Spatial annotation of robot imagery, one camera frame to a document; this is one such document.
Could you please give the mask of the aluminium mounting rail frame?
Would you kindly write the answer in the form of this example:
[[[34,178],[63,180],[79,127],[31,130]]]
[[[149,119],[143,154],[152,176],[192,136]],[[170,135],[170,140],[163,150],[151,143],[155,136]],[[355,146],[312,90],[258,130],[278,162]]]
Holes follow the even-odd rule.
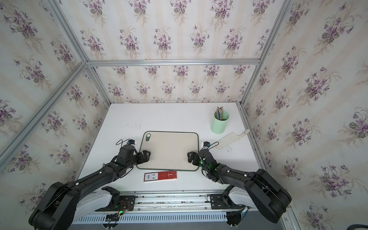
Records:
[[[244,210],[258,211],[248,193],[239,188],[228,190],[202,190],[202,191],[161,191],[161,192],[120,192],[122,195],[135,196],[135,205],[128,212],[215,212],[207,195],[222,194],[228,196],[237,205],[245,205]],[[77,204],[76,217],[83,217],[96,212],[110,202],[111,196],[107,192],[98,190],[83,198]],[[237,211],[237,209],[220,209],[220,211]]]

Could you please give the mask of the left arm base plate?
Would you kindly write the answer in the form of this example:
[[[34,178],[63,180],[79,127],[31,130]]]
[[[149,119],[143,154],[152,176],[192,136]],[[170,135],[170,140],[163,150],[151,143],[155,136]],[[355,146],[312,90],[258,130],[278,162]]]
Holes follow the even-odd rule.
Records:
[[[111,199],[107,205],[104,205],[100,209],[97,209],[96,212],[118,210],[132,211],[134,209],[136,200],[135,196],[122,195],[117,189],[110,186],[103,187],[102,191],[107,192],[108,195],[111,196]]]

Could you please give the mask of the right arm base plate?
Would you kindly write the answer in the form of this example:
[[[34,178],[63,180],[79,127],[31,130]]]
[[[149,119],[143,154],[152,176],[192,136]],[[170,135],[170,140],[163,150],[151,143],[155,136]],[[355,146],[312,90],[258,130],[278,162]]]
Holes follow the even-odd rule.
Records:
[[[237,205],[231,201],[228,196],[222,194],[209,194],[206,197],[207,202],[210,203],[212,210],[220,209],[242,209],[245,205]]]

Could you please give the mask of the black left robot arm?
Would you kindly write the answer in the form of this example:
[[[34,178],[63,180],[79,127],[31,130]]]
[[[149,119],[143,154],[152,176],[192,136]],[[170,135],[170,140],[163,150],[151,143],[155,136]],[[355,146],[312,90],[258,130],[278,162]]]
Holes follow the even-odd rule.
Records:
[[[28,223],[36,230],[66,230],[72,224],[77,204],[98,188],[122,178],[127,169],[146,163],[151,153],[137,152],[134,145],[124,145],[111,162],[79,180],[56,182],[45,192]]]

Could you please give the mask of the coloured pencils bundle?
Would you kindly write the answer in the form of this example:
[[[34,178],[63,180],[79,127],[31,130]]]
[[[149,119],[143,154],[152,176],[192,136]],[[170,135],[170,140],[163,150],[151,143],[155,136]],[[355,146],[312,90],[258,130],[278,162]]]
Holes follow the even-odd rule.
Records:
[[[223,120],[223,107],[217,107],[216,119],[217,120]]]

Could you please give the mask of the red rectangular box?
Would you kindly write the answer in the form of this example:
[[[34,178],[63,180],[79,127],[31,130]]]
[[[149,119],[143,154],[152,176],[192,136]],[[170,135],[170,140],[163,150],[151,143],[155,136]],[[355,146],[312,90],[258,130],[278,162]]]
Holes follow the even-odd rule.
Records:
[[[144,174],[144,182],[176,180],[177,171],[149,172]]]

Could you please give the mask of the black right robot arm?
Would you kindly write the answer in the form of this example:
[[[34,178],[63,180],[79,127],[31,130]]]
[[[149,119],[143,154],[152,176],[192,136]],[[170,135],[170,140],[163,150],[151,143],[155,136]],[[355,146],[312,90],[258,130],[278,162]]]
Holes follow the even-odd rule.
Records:
[[[216,162],[209,149],[189,152],[188,162],[204,170],[215,183],[245,190],[258,211],[270,222],[277,223],[292,201],[291,195],[267,171],[243,172]]]

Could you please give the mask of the white cleaver knife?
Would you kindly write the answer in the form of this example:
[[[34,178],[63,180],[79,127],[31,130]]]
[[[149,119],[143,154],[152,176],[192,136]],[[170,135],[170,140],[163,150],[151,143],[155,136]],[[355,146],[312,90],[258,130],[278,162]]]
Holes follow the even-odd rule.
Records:
[[[232,143],[240,140],[241,138],[247,136],[249,132],[250,132],[249,129],[245,130],[243,133],[241,133],[239,135],[236,134],[235,132],[232,132],[232,133],[226,135],[225,137],[223,137],[222,139],[220,139],[218,141],[218,145],[216,146],[216,148],[221,150],[221,149],[231,145]]]

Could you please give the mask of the beige green-rimmed cutting board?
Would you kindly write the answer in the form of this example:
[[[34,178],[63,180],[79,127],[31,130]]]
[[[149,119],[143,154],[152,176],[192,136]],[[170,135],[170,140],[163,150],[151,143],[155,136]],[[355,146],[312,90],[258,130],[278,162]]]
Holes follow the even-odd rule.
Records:
[[[199,136],[194,132],[147,131],[140,151],[150,152],[149,161],[138,165],[141,170],[195,172],[197,166],[188,162],[189,152],[198,152]]]

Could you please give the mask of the mint green pencil cup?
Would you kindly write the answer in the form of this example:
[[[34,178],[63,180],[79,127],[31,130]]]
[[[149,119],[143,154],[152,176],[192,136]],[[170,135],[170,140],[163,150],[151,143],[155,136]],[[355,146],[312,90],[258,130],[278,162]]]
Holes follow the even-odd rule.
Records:
[[[230,118],[230,115],[227,111],[222,112],[221,119],[218,118],[218,113],[215,112],[213,116],[212,124],[210,126],[211,131],[215,134],[222,134],[226,129],[226,125],[227,125],[229,118]]]

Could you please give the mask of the white vented strip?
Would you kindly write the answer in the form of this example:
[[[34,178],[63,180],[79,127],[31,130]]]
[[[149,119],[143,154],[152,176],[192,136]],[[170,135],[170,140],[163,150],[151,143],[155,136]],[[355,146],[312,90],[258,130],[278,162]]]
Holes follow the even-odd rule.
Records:
[[[184,223],[184,222],[226,222],[227,214],[215,212],[173,212],[173,213],[125,213],[120,217],[114,214],[89,214],[73,224],[135,224],[135,223]]]

